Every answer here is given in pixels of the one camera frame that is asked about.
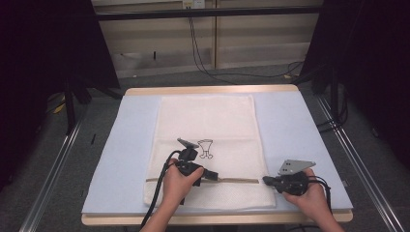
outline gray carpet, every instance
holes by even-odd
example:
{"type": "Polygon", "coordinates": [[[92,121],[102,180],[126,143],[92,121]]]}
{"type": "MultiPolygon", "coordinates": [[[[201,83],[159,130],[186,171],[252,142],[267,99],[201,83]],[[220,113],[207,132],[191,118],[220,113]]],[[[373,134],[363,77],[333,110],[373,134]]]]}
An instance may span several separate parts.
{"type": "MultiPolygon", "coordinates": [[[[285,73],[286,71],[287,66],[271,66],[231,69],[224,72],[266,75],[285,73]]],[[[281,84],[289,82],[289,79],[282,76],[266,78],[231,74],[219,75],[217,78],[235,84],[281,84]]],[[[215,80],[201,72],[162,74],[121,79],[122,89],[119,92],[124,93],[131,87],[228,84],[225,81],[215,80]]],[[[322,123],[326,121],[326,118],[309,87],[310,83],[299,86],[313,120],[316,123],[322,123]]],[[[120,101],[111,99],[95,90],[90,90],[90,93],[93,95],[93,100],[89,105],[76,105],[77,116],[84,114],[85,118],[37,231],[124,231],[123,227],[89,227],[81,222],[81,209],[87,189],[120,104],[120,101]]],[[[409,170],[395,159],[388,144],[373,136],[371,125],[354,103],[349,103],[349,118],[343,128],[351,138],[375,182],[394,207],[404,227],[410,228],[410,222],[407,220],[410,218],[409,170]]],[[[64,110],[59,114],[47,114],[31,156],[15,174],[14,182],[0,192],[0,231],[19,230],[59,152],[65,139],[66,129],[67,121],[64,110]]],[[[331,131],[324,132],[322,138],[341,179],[348,184],[346,190],[355,207],[353,220],[343,223],[342,226],[347,231],[388,231],[388,227],[366,193],[362,181],[345,155],[335,134],[331,131]]],[[[238,231],[283,231],[295,226],[298,225],[282,227],[248,225],[239,226],[238,231]]],[[[192,230],[217,231],[218,229],[212,226],[170,227],[168,229],[168,231],[192,230]]],[[[130,227],[129,231],[136,231],[136,228],[130,227]]],[[[319,230],[308,228],[306,231],[319,230]]]]}

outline folded towel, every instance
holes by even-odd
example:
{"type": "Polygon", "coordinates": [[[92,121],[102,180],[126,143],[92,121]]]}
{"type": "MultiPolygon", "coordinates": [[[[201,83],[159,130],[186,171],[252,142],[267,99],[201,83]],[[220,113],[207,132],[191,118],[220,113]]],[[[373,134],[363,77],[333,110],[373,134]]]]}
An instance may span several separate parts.
{"type": "MultiPolygon", "coordinates": [[[[193,187],[184,207],[237,210],[275,206],[272,189],[261,181],[268,171],[251,95],[163,97],[147,180],[159,177],[171,152],[184,149],[177,141],[179,137],[201,145],[196,149],[195,163],[218,172],[221,178],[233,180],[203,182],[200,187],[193,187]]],[[[145,183],[146,204],[151,204],[155,186],[155,181],[145,183]]]]}

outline table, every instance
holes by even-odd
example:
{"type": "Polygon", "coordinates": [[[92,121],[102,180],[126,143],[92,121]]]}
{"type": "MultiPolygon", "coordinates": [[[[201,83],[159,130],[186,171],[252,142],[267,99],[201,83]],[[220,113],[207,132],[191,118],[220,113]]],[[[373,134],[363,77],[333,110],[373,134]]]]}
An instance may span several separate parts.
{"type": "MultiPolygon", "coordinates": [[[[326,179],[329,185],[334,189],[332,195],[332,204],[334,206],[334,215],[337,221],[339,222],[346,222],[350,221],[353,218],[352,214],[352,205],[347,196],[347,193],[344,190],[344,187],[339,179],[336,169],[332,163],[332,160],[329,157],[329,153],[327,152],[326,148],[324,147],[323,141],[320,138],[320,135],[315,128],[315,125],[311,119],[311,116],[308,113],[308,109],[303,101],[302,96],[299,93],[299,90],[294,85],[243,85],[243,86],[200,86],[200,87],[165,87],[165,88],[133,88],[127,91],[126,97],[143,97],[143,96],[156,96],[156,98],[160,98],[161,96],[166,95],[188,95],[188,94],[254,94],[257,99],[265,98],[266,94],[275,97],[275,101],[272,102],[272,107],[266,107],[266,105],[259,109],[260,114],[272,114],[272,112],[277,113],[285,113],[289,112],[293,115],[290,118],[284,120],[289,120],[289,125],[297,127],[297,129],[301,129],[296,133],[293,133],[292,128],[290,132],[284,133],[283,136],[280,137],[280,143],[285,144],[287,141],[286,136],[301,136],[301,139],[304,140],[311,140],[307,141],[306,144],[303,140],[301,140],[301,146],[304,147],[304,153],[308,153],[308,147],[311,147],[314,150],[314,153],[317,153],[316,157],[316,166],[314,168],[316,174],[318,176],[324,176],[324,172],[326,172],[326,179]],[[283,107],[280,105],[281,102],[294,102],[295,104],[287,104],[288,107],[283,107]]],[[[280,122],[280,124],[275,125],[275,127],[279,127],[279,125],[285,125],[286,122],[280,122]]],[[[115,134],[114,130],[116,125],[114,124],[113,130],[111,131],[111,136],[115,134]]],[[[272,150],[270,146],[278,147],[276,144],[275,139],[272,142],[266,142],[266,135],[267,132],[264,130],[266,127],[261,127],[261,137],[262,143],[264,147],[264,151],[272,150]]],[[[313,155],[305,155],[301,154],[301,150],[298,151],[298,146],[296,150],[292,150],[295,148],[289,148],[290,146],[286,146],[284,148],[286,154],[283,157],[278,157],[278,159],[288,158],[291,156],[292,158],[302,159],[305,158],[314,158],[313,155]]],[[[275,175],[275,171],[278,170],[278,167],[281,163],[267,163],[268,169],[271,175],[275,175]]],[[[92,188],[90,187],[89,195],[87,196],[86,203],[84,204],[83,214],[82,214],[82,222],[86,225],[135,225],[140,224],[144,218],[146,211],[144,208],[141,207],[139,212],[115,212],[115,213],[107,213],[103,210],[94,210],[97,209],[93,206],[90,201],[93,201],[93,197],[98,198],[99,196],[95,197],[96,194],[93,193],[92,188]]],[[[277,207],[275,209],[259,209],[259,210],[246,210],[234,213],[227,213],[227,212],[190,212],[190,211],[177,211],[175,216],[170,220],[170,225],[220,225],[220,224],[274,224],[274,223],[304,223],[310,222],[311,220],[305,217],[301,212],[299,212],[296,207],[292,206],[290,203],[284,202],[284,199],[281,198],[280,194],[277,194],[277,207]]]]}

